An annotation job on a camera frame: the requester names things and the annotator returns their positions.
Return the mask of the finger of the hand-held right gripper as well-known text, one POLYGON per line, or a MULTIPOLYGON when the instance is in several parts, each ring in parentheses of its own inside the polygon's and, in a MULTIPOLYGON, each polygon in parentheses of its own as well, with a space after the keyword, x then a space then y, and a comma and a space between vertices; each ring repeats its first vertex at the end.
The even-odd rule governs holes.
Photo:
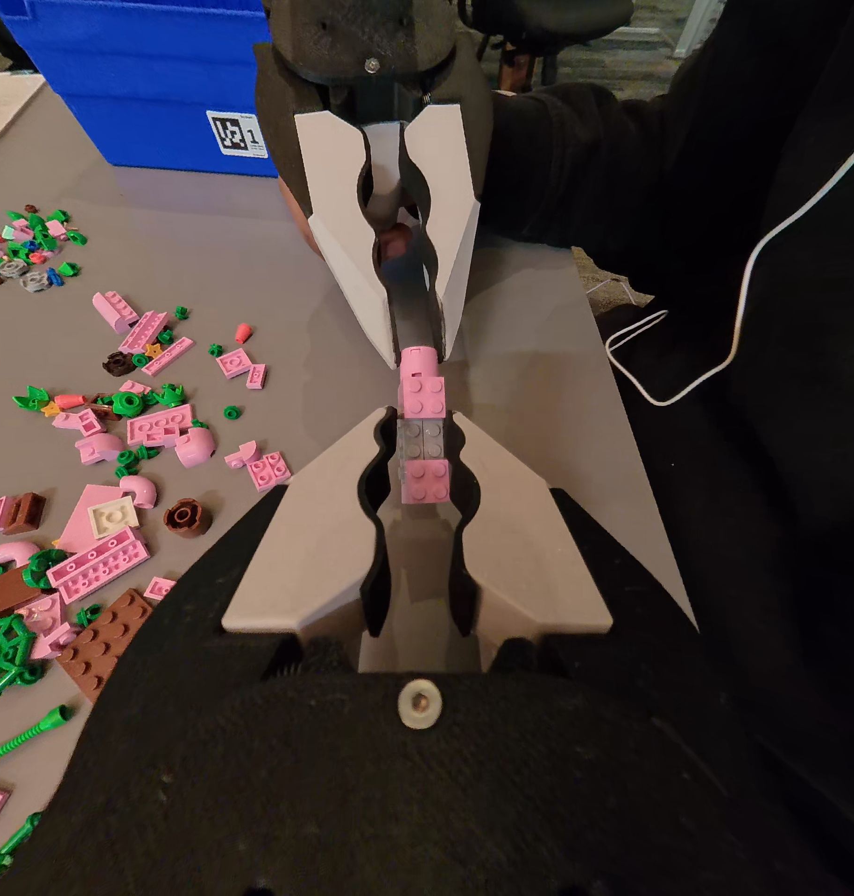
POLYGON ((365 132, 328 110, 298 114, 295 126, 309 189, 309 228, 360 328, 393 367, 388 288, 378 271, 377 235, 362 199, 370 163, 365 132))
POLYGON ((461 107, 425 106, 404 129, 400 173, 421 220, 428 320, 440 357, 454 348, 466 302, 480 215, 461 107))

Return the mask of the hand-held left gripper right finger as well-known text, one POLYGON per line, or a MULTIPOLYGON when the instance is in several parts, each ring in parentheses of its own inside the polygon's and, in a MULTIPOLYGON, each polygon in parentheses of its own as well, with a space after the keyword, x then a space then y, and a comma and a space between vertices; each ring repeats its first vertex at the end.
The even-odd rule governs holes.
POLYGON ((460 632, 480 649, 608 633, 612 614, 546 481, 460 412, 447 451, 460 516, 448 597, 460 632))

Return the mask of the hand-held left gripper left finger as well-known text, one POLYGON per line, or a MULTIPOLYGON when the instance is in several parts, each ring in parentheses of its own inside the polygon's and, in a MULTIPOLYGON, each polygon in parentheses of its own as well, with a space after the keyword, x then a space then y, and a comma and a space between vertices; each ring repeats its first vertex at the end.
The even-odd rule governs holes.
POLYGON ((396 437, 396 408, 379 408, 291 478, 222 617, 225 631, 379 636, 392 584, 378 511, 396 437))

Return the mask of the pink toy brick assembly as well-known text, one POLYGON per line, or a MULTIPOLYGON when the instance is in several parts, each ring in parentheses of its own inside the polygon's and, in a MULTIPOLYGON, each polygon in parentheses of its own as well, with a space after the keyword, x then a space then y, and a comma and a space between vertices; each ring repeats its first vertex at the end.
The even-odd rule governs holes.
POLYGON ((444 378, 406 375, 400 383, 397 456, 402 503, 440 504, 450 499, 450 464, 445 456, 444 378))

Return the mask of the heap of mixed tiny pieces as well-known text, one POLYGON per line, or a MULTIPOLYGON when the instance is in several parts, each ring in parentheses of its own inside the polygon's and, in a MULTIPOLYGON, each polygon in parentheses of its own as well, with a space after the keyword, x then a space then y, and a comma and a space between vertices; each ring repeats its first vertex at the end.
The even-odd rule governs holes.
POLYGON ((7 210, 6 216, 0 229, 0 286, 13 283, 38 295, 63 288, 82 274, 75 253, 89 238, 70 212, 27 204, 23 210, 7 210))

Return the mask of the person's right forearm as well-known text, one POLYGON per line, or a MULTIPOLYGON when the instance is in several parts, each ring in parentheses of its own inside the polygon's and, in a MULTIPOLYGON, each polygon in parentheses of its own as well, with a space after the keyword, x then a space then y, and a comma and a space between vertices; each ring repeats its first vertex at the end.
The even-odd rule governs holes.
POLYGON ((583 248, 613 266, 632 254, 684 138, 693 89, 652 99, 596 84, 491 93, 480 224, 503 238, 583 248))

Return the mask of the brown round brick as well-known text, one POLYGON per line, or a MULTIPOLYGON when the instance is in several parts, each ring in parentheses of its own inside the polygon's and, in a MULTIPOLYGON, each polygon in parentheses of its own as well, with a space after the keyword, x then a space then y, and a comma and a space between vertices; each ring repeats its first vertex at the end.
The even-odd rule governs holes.
POLYGON ((182 498, 164 511, 163 524, 172 534, 195 539, 209 531, 212 513, 197 499, 182 498))

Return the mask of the white square plate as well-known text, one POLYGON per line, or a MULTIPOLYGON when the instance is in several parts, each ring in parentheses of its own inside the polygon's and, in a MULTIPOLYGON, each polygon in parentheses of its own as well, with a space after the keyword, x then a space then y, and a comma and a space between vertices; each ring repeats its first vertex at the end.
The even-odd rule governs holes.
POLYGON ((131 496, 96 504, 87 509, 95 540, 114 536, 125 528, 136 529, 140 523, 131 496))

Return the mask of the black office chair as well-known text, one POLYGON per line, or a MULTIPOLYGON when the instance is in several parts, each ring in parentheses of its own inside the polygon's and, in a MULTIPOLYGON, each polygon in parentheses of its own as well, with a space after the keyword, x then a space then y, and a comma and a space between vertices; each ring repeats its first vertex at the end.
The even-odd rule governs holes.
POLYGON ((536 63, 541 85, 555 84, 558 55, 630 24, 632 1, 458 1, 462 24, 480 35, 477 59, 500 52, 498 87, 512 93, 533 88, 536 63))

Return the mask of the pile of small toy bricks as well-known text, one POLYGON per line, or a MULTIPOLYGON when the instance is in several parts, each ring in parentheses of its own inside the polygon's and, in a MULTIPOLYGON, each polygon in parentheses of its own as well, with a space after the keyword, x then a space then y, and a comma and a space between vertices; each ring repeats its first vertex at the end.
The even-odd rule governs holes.
POLYGON ((176 453, 186 468, 198 466, 215 452, 214 436, 203 421, 193 418, 193 407, 185 400, 183 386, 151 386, 126 380, 120 391, 104 396, 100 407, 121 415, 123 440, 106 431, 106 420, 96 405, 81 410, 63 409, 53 422, 75 425, 87 437, 75 443, 82 462, 117 462, 113 473, 118 486, 88 485, 70 516, 63 535, 50 550, 34 543, 7 542, 0 545, 0 617, 21 614, 36 634, 31 658, 42 662, 44 672, 76 635, 94 622, 101 605, 78 607, 101 588, 128 574, 152 556, 143 534, 142 520, 136 529, 125 528, 114 536, 95 540, 87 509, 122 496, 131 496, 136 512, 155 510, 159 492, 139 473, 141 461, 157 454, 176 453))

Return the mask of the brown studded plate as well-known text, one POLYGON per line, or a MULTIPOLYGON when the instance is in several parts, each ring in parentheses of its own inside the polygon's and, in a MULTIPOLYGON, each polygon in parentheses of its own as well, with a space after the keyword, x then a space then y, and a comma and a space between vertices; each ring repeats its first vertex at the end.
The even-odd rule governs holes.
POLYGON ((152 611, 147 599, 130 588, 76 635, 56 658, 58 666, 90 704, 99 699, 119 658, 152 611))

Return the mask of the blue storage bin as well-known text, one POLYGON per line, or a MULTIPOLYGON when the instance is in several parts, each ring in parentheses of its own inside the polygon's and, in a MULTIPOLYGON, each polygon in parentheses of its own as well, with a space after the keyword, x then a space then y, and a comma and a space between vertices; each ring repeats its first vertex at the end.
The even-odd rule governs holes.
POLYGON ((1 1, 0 20, 114 166, 275 178, 255 114, 260 1, 1 1))

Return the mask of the person's black clothed body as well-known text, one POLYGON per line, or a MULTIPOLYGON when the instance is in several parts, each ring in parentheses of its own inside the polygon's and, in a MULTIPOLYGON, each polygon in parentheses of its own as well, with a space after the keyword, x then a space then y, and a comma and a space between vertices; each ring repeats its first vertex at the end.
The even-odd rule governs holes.
POLYGON ((854 894, 854 2, 727 2, 666 95, 575 114, 567 236, 667 315, 613 349, 702 632, 854 894))

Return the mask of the green web piece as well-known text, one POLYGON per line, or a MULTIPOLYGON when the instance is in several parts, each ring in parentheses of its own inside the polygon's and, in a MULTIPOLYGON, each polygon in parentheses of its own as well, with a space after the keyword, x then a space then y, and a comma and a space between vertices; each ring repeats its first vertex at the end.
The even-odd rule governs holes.
POLYGON ((0 846, 0 877, 13 865, 15 853, 29 840, 37 829, 42 816, 43 812, 30 813, 20 828, 0 846))
POLYGON ((35 640, 21 614, 0 617, 0 696, 11 686, 32 686, 43 678, 42 662, 31 658, 35 640))

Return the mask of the green ribbed rod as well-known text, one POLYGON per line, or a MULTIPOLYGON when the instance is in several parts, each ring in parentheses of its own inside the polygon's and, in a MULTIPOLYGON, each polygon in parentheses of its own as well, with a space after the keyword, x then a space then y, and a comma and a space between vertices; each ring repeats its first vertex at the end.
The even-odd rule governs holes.
POLYGON ((60 704, 49 711, 41 720, 26 729, 24 732, 10 738, 0 745, 0 760, 15 750, 26 745, 32 739, 68 723, 74 717, 74 709, 67 704, 60 704))

